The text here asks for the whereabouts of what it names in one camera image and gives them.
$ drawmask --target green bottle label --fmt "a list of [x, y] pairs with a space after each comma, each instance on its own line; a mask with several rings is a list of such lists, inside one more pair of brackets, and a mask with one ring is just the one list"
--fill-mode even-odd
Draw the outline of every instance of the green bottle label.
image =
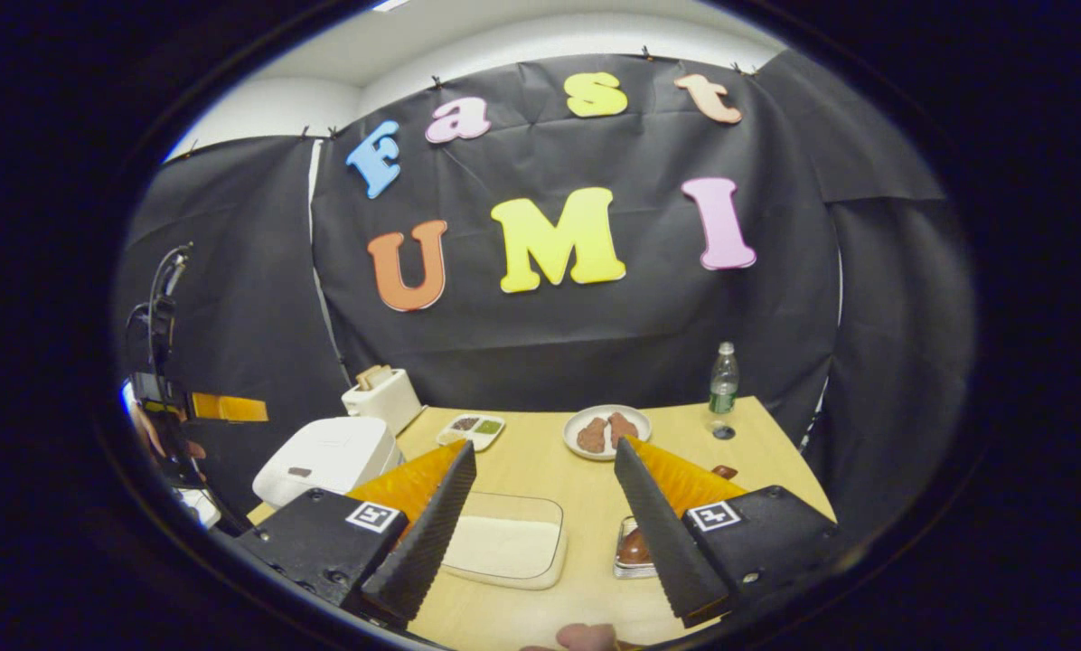
[[709, 411], [713, 413], [730, 413], [734, 411], [734, 395], [709, 395]]

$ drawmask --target pink letter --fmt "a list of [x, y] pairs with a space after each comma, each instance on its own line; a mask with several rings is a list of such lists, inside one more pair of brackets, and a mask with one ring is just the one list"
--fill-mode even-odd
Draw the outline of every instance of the pink letter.
[[479, 97], [453, 99], [432, 111], [437, 119], [428, 125], [424, 136], [428, 143], [450, 143], [456, 136], [470, 140], [489, 131], [492, 123], [485, 119], [489, 105]]
[[692, 178], [681, 183], [681, 192], [697, 202], [705, 229], [702, 267], [750, 267], [757, 261], [753, 249], [746, 247], [734, 212], [737, 185], [728, 178]]

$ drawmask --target orange letter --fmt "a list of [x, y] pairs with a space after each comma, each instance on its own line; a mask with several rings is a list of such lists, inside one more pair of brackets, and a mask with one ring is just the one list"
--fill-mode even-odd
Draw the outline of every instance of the orange letter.
[[725, 95], [725, 87], [720, 83], [709, 83], [705, 75], [685, 75], [680, 79], [673, 79], [677, 88], [688, 88], [689, 94], [693, 97], [693, 103], [697, 104], [698, 110], [715, 120], [715, 122], [726, 122], [737, 124], [742, 122], [742, 112], [734, 107], [726, 107], [718, 98], [718, 95]]
[[440, 300], [444, 293], [444, 256], [440, 236], [449, 230], [442, 218], [425, 222], [412, 230], [412, 239], [421, 242], [424, 255], [424, 283], [419, 288], [409, 288], [400, 275], [400, 244], [404, 236], [400, 234], [381, 235], [368, 242], [372, 264], [376, 268], [376, 289], [379, 300], [397, 311], [424, 309]]

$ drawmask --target foam letter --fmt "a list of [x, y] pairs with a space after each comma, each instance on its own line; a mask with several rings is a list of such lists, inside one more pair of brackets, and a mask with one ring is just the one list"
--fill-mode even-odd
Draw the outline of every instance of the foam letter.
[[437, 119], [428, 125], [424, 136], [428, 143], [450, 143], [456, 136], [471, 140], [483, 135], [492, 127], [485, 119], [489, 105], [479, 97], [462, 97], [453, 99], [432, 111]]
[[492, 218], [505, 230], [507, 274], [501, 278], [504, 292], [528, 292], [540, 285], [529, 255], [552, 284], [565, 279], [573, 248], [576, 264], [570, 271], [579, 284], [606, 283], [625, 277], [625, 264], [616, 260], [610, 232], [612, 192], [605, 188], [582, 188], [565, 199], [553, 226], [532, 199], [512, 199], [492, 209]]
[[693, 103], [697, 104], [698, 110], [705, 114], [715, 122], [726, 122], [737, 124], [742, 120], [742, 112], [734, 107], [726, 107], [718, 98], [718, 95], [726, 95], [725, 87], [720, 83], [710, 83], [705, 75], [685, 75], [680, 79], [673, 79], [677, 88], [686, 88], [693, 97]]
[[585, 71], [565, 79], [569, 110], [578, 117], [612, 116], [625, 110], [628, 97], [620, 82], [606, 71]]
[[693, 178], [682, 183], [681, 192], [697, 202], [705, 229], [702, 267], [750, 267], [757, 261], [753, 249], [746, 247], [734, 211], [737, 185], [728, 178]]
[[381, 235], [368, 242], [372, 264], [376, 268], [376, 289], [379, 300], [397, 311], [424, 309], [440, 300], [444, 293], [444, 256], [440, 236], [449, 230], [449, 224], [437, 218], [425, 222], [412, 230], [412, 239], [421, 242], [424, 256], [424, 283], [419, 288], [409, 288], [400, 275], [400, 244], [404, 236], [400, 234]]
[[384, 188], [387, 188], [389, 183], [400, 176], [399, 164], [388, 165], [384, 163], [384, 159], [395, 161], [396, 157], [400, 155], [400, 148], [397, 147], [396, 141], [389, 137], [399, 129], [400, 125], [393, 120], [384, 120], [371, 135], [364, 137], [359, 147], [351, 149], [351, 154], [347, 156], [347, 164], [355, 164], [356, 169], [360, 170], [360, 174], [363, 174], [363, 181], [368, 183], [368, 198], [370, 199], [379, 197], [379, 192], [384, 192]]

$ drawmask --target white appliance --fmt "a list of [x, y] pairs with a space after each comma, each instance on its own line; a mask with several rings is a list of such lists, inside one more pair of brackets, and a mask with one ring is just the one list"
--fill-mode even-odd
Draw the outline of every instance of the white appliance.
[[379, 417], [324, 417], [308, 423], [265, 463], [251, 490], [281, 508], [308, 489], [345, 494], [404, 462]]
[[392, 368], [392, 374], [371, 390], [361, 390], [359, 384], [341, 397], [349, 416], [382, 417], [393, 437], [421, 413], [421, 399], [403, 368]]

